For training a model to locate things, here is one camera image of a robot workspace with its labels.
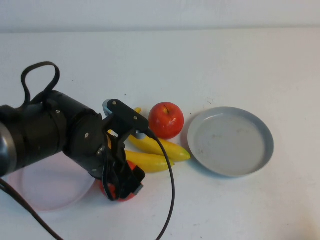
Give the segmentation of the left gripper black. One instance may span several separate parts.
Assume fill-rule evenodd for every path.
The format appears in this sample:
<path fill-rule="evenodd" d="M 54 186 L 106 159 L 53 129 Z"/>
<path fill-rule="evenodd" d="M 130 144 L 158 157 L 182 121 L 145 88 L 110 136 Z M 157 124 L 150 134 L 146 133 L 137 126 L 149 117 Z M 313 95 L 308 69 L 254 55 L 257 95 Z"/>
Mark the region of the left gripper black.
<path fill-rule="evenodd" d="M 100 114 L 78 114 L 68 122 L 65 155 L 85 169 L 93 178 L 106 177 L 107 196 L 111 201 L 137 195 L 143 188 L 145 172 L 138 166 L 127 166 L 123 141 L 108 134 L 118 131 L 115 115 L 102 119 Z"/>

